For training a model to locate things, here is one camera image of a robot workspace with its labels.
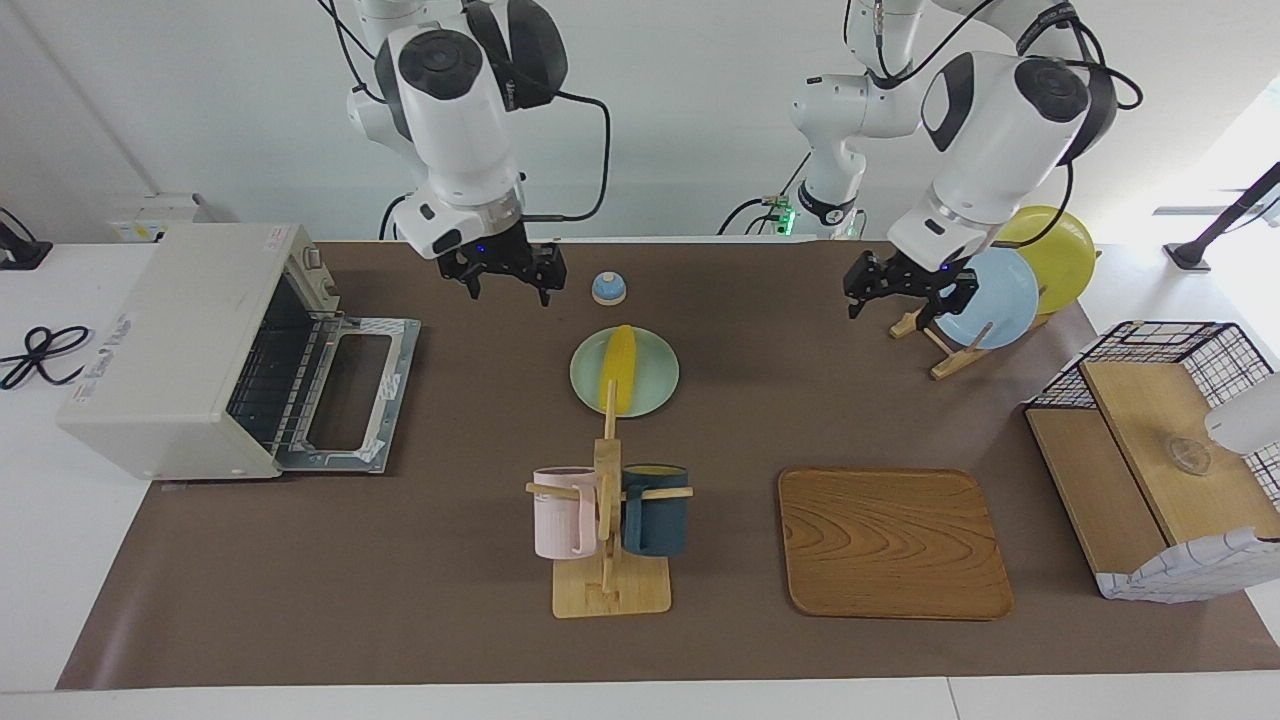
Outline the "white box with yellow label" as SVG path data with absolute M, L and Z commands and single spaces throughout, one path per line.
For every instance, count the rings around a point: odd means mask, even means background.
M 174 225 L 215 222 L 198 193 L 152 193 L 109 197 L 108 228 L 124 243 L 155 243 Z

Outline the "small clear glass bowl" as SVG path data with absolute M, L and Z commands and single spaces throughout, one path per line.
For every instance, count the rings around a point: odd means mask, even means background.
M 1210 447 L 1198 439 L 1172 436 L 1165 445 L 1167 455 L 1178 469 L 1193 477 L 1207 477 L 1212 469 L 1213 455 Z

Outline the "pink mug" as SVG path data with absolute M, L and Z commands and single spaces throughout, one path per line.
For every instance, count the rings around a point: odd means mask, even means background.
M 567 489 L 570 497 L 532 496 L 532 546 L 536 556 L 549 560 L 591 557 L 599 551 L 596 474 L 593 468 L 543 468 L 532 482 Z

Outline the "white cylindrical device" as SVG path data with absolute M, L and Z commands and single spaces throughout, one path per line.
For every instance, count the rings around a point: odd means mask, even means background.
M 1240 456 L 1280 443 L 1280 373 L 1212 409 L 1204 429 L 1217 446 Z

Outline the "white checked cloth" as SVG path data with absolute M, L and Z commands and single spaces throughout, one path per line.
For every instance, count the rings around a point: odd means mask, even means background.
M 1280 538 L 1243 527 L 1175 544 L 1135 571 L 1094 579 L 1106 600 L 1201 602 L 1280 579 Z

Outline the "black desk clamp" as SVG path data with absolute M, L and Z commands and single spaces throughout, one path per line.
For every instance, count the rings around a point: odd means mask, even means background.
M 0 272 L 35 270 L 52 251 L 52 242 L 35 233 L 12 211 L 0 206 Z

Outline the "pale green plate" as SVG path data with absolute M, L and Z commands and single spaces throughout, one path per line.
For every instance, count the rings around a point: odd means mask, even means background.
M 590 334 L 570 359 L 570 384 L 579 400 L 591 410 L 603 414 L 602 373 L 613 333 L 609 327 Z M 675 348 L 657 333 L 634 328 L 636 364 L 630 405 L 620 411 L 620 418 L 639 418 L 654 413 L 675 395 L 680 379 L 680 364 Z

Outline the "wooden plate rack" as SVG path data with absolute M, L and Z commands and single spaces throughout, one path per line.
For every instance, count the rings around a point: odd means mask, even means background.
M 989 316 L 987 322 L 982 322 L 973 313 L 969 318 L 963 314 L 945 314 L 929 325 L 923 325 L 919 323 L 922 314 L 922 309 L 904 314 L 888 328 L 888 334 L 893 340 L 901 340 L 920 332 L 943 352 L 943 359 L 929 369 L 933 380 L 947 379 L 995 350 L 1018 342 L 1046 325 L 1053 315 L 1046 313 L 1032 318 L 1029 313 L 1012 313 L 1005 318 Z

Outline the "yellow plate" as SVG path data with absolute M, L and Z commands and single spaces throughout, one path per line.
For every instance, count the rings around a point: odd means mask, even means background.
M 1029 242 L 1056 214 L 1056 208 L 1046 205 L 1021 208 L 996 234 L 997 245 L 1015 249 L 1036 273 L 1039 316 L 1075 302 L 1089 286 L 1098 258 L 1091 232 L 1069 211 L 1044 237 Z

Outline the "wooden serving tray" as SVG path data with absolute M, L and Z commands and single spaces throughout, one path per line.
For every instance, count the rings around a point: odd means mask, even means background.
M 799 612 L 989 623 L 1014 610 L 986 496 L 965 471 L 788 468 L 777 497 Z

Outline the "brown table mat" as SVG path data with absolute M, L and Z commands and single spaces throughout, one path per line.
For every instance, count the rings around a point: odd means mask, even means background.
M 356 316 L 422 323 L 376 477 L 152 486 L 59 678 L 63 689 L 1202 673 L 1280 667 L 1245 594 L 1100 596 L 1020 413 L 1094 338 L 1073 309 L 957 379 L 887 329 L 909 299 L 847 316 L 858 247 L 570 245 L 548 307 L 509 278 L 483 295 L 407 249 L 324 256 Z M 591 282 L 617 272 L 626 300 Z M 620 424 L 623 460 L 690 470 L 668 612 L 558 620 L 532 552 L 539 468 L 590 459 L 602 418 L 570 357 L 620 323 L 675 348 L 658 413 Z M 787 468 L 970 473 L 1015 594 L 991 623 L 809 618 L 790 602 L 776 500 Z

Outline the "cream toaster oven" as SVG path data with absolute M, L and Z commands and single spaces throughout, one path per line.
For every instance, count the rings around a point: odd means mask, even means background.
M 321 282 L 334 279 L 325 263 L 305 269 L 308 246 L 298 224 L 170 229 L 58 427 L 146 482 L 383 473 L 421 324 L 325 304 Z M 321 448 L 310 433 L 323 392 L 357 337 L 389 343 L 367 427 L 357 448 Z

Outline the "wooden mug tree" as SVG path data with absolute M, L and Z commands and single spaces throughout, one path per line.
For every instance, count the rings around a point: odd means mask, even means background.
M 618 382 L 609 380 L 603 437 L 594 446 L 600 550 L 590 557 L 554 561 L 552 612 L 561 620 L 660 614 L 672 607 L 668 560 L 637 556 L 622 546 L 626 496 L 616 433 L 617 393 Z

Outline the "dark blue mug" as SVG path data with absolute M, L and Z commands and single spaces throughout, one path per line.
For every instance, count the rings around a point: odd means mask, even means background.
M 689 500 L 645 500 L 649 489 L 690 487 L 686 468 L 666 464 L 623 466 L 626 501 L 622 516 L 622 546 L 631 555 L 675 557 L 685 552 L 689 537 Z

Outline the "yellow corn cob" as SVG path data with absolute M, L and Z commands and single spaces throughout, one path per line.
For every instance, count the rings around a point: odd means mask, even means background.
M 632 325 L 616 327 L 607 343 L 599 377 L 599 402 L 604 407 L 614 388 L 614 411 L 618 416 L 630 411 L 637 374 L 637 337 Z

